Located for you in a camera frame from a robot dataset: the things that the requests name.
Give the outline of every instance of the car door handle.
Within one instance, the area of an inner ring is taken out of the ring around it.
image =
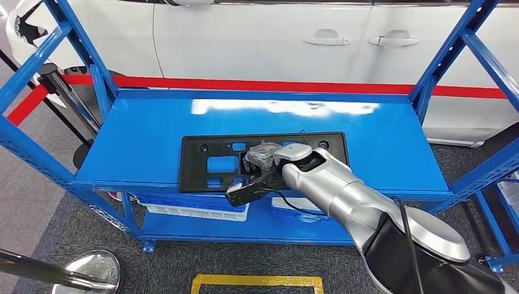
[[[412,38],[408,31],[395,29],[385,36],[371,37],[368,42],[376,46],[410,46],[417,44],[419,40]]]
[[[334,29],[317,30],[313,36],[304,38],[303,41],[313,45],[328,46],[347,45],[351,43],[351,39],[338,35]]]

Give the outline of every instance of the white car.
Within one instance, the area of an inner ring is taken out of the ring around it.
[[[189,6],[168,5],[173,0],[69,3],[107,68],[117,74],[387,84],[414,84],[466,8],[208,1],[176,1],[196,4]],[[514,5],[499,6],[478,33],[516,78],[518,12]],[[41,0],[22,0],[7,22],[15,59],[24,62],[55,27]],[[62,70],[84,70],[68,41],[49,62]],[[496,88],[468,49],[439,85]],[[505,99],[433,96],[424,131],[433,143],[475,147],[517,121]]]

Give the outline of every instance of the robotic arm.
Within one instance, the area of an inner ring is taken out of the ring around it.
[[[420,289],[442,294],[517,293],[470,260],[465,241],[452,227],[425,211],[400,209],[390,198],[367,187],[325,149],[290,144],[276,150],[273,161],[272,170],[260,179],[230,187],[226,193],[229,201],[243,204],[261,198],[267,193],[262,189],[269,187],[269,178],[281,173],[288,187],[339,221],[371,279],[384,293],[415,294]],[[410,233],[412,242],[405,232]]]

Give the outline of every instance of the blue shelf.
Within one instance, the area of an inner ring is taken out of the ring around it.
[[[245,222],[147,213],[143,236],[156,240],[353,245],[339,224],[272,216],[270,199],[252,202]]]
[[[297,99],[307,101],[288,101]],[[318,100],[329,102],[308,102]],[[452,195],[409,100],[396,95],[123,89],[73,183],[175,193],[183,136],[302,129],[344,132],[353,172],[374,189],[409,199]]]

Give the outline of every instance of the blue metal shelf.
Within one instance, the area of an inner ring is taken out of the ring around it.
[[[427,201],[424,209],[433,214],[519,167],[516,139],[449,189],[421,129],[432,89],[465,45],[519,111],[519,86],[476,36],[497,0],[471,1],[409,96],[119,89],[67,0],[43,1],[58,27],[0,89],[0,110],[66,36],[92,75],[103,126],[75,175],[3,117],[0,145],[141,242],[145,251],[153,251],[156,240],[179,239],[351,244],[338,225],[271,216],[269,199],[252,203],[245,222],[148,213],[139,228],[127,192],[177,193],[186,135],[342,131],[358,177],[386,195]],[[124,214],[93,193],[96,189],[121,191]],[[493,262],[502,261],[516,262],[517,255]]]
[[[353,245],[339,224],[272,216],[270,201],[251,203],[245,222],[147,213],[143,236],[156,240]]]
[[[283,103],[301,97],[307,101]],[[73,183],[177,192],[184,136],[302,129],[344,132],[351,168],[374,189],[409,199],[452,196],[408,98],[389,95],[120,90]]]

